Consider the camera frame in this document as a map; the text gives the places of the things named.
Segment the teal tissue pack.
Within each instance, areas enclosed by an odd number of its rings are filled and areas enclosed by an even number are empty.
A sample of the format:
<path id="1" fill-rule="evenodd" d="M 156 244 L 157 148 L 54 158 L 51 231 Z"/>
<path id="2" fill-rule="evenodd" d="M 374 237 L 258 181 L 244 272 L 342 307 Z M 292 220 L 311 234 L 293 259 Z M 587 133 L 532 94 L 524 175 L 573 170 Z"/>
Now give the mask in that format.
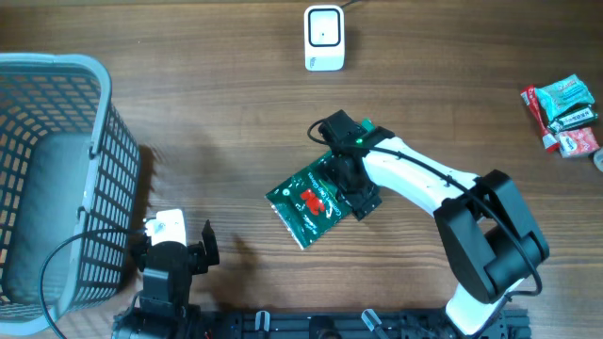
<path id="1" fill-rule="evenodd" d="M 552 122 L 574 107 L 593 105 L 595 103 L 594 96 L 576 74 L 572 74 L 551 85 L 536 88 L 535 93 L 549 122 Z"/>

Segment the green lid jar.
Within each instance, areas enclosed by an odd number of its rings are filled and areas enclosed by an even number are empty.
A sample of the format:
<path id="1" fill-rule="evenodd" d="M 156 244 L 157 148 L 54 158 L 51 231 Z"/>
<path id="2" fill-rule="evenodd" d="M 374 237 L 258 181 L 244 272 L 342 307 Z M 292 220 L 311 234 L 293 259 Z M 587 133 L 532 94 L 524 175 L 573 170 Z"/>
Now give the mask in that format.
<path id="1" fill-rule="evenodd" d="M 593 154 L 593 162 L 599 171 L 603 171 L 603 148 Z"/>

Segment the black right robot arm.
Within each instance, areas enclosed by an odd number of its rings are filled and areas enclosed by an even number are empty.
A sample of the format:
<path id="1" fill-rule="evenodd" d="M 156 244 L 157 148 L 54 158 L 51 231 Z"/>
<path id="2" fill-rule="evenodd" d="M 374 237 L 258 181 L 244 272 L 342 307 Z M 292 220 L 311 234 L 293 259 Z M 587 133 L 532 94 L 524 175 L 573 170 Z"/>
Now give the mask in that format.
<path id="1" fill-rule="evenodd" d="M 549 257 L 549 245 L 508 174 L 494 169 L 479 176 L 447 167 L 343 110 L 309 129 L 318 132 L 316 143 L 331 150 L 321 175 L 357 219 L 380 204 L 383 187 L 434 219 L 458 281 L 444 315 L 459 334 L 478 338 L 513 298 L 542 293 L 537 267 Z"/>

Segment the red stick packet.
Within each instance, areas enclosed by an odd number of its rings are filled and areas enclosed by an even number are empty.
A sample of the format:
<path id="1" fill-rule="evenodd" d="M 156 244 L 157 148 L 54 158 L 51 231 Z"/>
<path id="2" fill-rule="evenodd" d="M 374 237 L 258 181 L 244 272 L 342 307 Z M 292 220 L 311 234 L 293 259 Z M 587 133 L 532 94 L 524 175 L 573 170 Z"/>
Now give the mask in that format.
<path id="1" fill-rule="evenodd" d="M 541 140 L 546 151 L 548 153 L 553 153 L 557 151 L 560 147 L 560 144 L 557 139 L 553 136 L 553 134 L 547 129 L 542 120 L 540 105 L 537 99 L 535 86 L 529 85 L 523 88 L 523 90 L 520 92 L 520 96 L 524 100 L 526 107 L 528 108 L 532 117 L 536 121 L 536 124 L 540 131 Z"/>

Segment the green 3M gloves bag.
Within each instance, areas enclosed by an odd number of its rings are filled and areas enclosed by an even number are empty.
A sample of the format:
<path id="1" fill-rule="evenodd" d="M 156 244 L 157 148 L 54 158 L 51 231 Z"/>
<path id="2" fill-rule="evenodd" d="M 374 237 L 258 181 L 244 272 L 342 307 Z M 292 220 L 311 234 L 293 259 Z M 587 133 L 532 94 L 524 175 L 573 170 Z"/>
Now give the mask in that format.
<path id="1" fill-rule="evenodd" d="M 325 153 L 266 194 L 271 208 L 297 244 L 304 250 L 349 215 L 350 208 L 335 196 L 336 187 L 328 180 Z"/>

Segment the green gum box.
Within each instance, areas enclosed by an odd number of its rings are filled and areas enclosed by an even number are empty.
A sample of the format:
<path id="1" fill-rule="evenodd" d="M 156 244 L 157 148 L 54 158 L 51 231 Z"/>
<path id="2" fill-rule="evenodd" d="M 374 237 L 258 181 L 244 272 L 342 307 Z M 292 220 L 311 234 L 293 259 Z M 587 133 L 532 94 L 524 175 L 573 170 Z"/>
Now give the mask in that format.
<path id="1" fill-rule="evenodd" d="M 586 106 L 555 118 L 547 128 L 551 133 L 558 134 L 562 131 L 588 124 L 597 118 L 598 115 L 593 109 L 590 106 Z"/>

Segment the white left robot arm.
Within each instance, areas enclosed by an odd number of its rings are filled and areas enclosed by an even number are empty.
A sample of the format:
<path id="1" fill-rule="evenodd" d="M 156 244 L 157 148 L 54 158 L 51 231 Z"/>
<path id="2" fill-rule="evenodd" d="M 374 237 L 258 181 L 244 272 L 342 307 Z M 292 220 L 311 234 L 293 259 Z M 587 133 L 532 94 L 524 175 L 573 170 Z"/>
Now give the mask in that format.
<path id="1" fill-rule="evenodd" d="M 111 338 L 211 338 L 201 308 L 189 302 L 192 278 L 220 263 L 211 223 L 204 224 L 202 240 L 193 245 L 147 243 L 141 260 L 142 289 L 126 311 L 114 316 Z"/>

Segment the orange Kleenex tissue pack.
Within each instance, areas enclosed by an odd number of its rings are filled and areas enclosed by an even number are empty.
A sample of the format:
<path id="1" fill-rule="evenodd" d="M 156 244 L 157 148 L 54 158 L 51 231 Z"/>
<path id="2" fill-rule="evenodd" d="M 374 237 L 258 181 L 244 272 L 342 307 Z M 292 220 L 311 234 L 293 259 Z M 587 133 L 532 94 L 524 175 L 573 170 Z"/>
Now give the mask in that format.
<path id="1" fill-rule="evenodd" d="M 561 131 L 555 136 L 562 158 L 588 156 L 600 149 L 591 127 Z"/>

